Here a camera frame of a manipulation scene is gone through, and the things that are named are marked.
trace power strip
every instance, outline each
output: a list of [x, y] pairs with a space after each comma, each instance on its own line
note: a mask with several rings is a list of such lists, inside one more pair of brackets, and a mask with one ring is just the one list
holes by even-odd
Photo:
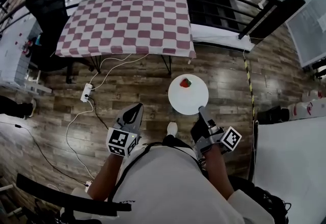
[[93, 88], [93, 86], [90, 83], [87, 83], [85, 85], [84, 91], [83, 91], [83, 93], [81, 95], [81, 98], [80, 98], [82, 102], [86, 103], [88, 101], [88, 97], [86, 97], [86, 95], [87, 96], [91, 95], [92, 88]]

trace black chair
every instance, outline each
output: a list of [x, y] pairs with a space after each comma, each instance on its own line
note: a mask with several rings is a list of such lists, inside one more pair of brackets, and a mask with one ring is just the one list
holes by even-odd
[[54, 54], [61, 32], [69, 17], [65, 0], [26, 0], [27, 9], [36, 17], [43, 33], [40, 37], [41, 46], [30, 47], [31, 61], [41, 71], [56, 71], [67, 67], [66, 82], [71, 83], [72, 63], [80, 62], [89, 67], [94, 66], [83, 58], [60, 58]]

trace checkered tablecloth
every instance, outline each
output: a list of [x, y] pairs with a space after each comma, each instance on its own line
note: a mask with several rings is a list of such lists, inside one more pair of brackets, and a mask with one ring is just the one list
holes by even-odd
[[85, 0], [69, 18], [56, 55], [167, 54], [195, 58], [186, 0]]

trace wooden floor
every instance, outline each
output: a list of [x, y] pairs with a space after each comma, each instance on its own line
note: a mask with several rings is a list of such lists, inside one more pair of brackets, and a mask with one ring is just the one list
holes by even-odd
[[[208, 109], [219, 126], [234, 127], [243, 136], [233, 153], [225, 155], [228, 173], [246, 177], [252, 150], [252, 105], [247, 74], [241, 52], [196, 45], [197, 58], [188, 65], [188, 58], [173, 57], [172, 77], [167, 75], [160, 56], [119, 67], [111, 72], [105, 84], [92, 93], [99, 115], [112, 125], [118, 111], [134, 102], [145, 107], [141, 125], [141, 143], [162, 140], [170, 121], [178, 124], [178, 137], [191, 143], [190, 130], [197, 116], [183, 116], [172, 109], [168, 101], [168, 88], [178, 75], [191, 73], [202, 78], [209, 88]], [[135, 60], [140, 55], [132, 55]], [[318, 88], [300, 68], [293, 42], [286, 26], [246, 54], [251, 73], [257, 110], [275, 105], [288, 106], [299, 102], [303, 91]], [[108, 70], [117, 61], [106, 61], [103, 73], [94, 80], [99, 85]], [[65, 84], [65, 70], [45, 75], [45, 85], [53, 94], [37, 96], [38, 108], [33, 118], [21, 120], [0, 115], [1, 122], [17, 123], [30, 130], [48, 160], [60, 170], [79, 179], [90, 180], [85, 168], [66, 144], [67, 125], [79, 112], [90, 109], [80, 96], [85, 83], [95, 72], [74, 65], [74, 84]], [[0, 94], [16, 101], [30, 101], [31, 96], [0, 88]], [[68, 132], [68, 141], [80, 159], [96, 175], [108, 156], [105, 147], [106, 128], [95, 113], [80, 115]], [[54, 184], [61, 191], [71, 192], [79, 186], [56, 170], [42, 157], [33, 139], [24, 129], [0, 123], [0, 179], [2, 184], [13, 183], [17, 173], [41, 183]], [[31, 196], [17, 190], [12, 194], [21, 205], [33, 208]]]

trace white sneaker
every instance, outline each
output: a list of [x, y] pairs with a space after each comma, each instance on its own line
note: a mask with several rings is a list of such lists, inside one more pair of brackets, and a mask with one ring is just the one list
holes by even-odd
[[177, 135], [178, 132], [178, 126], [175, 122], [170, 122], [168, 125], [168, 135], [171, 134], [174, 137]]
[[35, 109], [36, 109], [36, 101], [35, 101], [35, 99], [33, 99], [33, 100], [31, 101], [31, 104], [33, 105], [33, 110], [32, 110], [32, 113], [31, 113], [31, 115], [30, 115], [29, 117], [32, 117], [33, 114], [34, 114], [34, 112], [35, 112]]

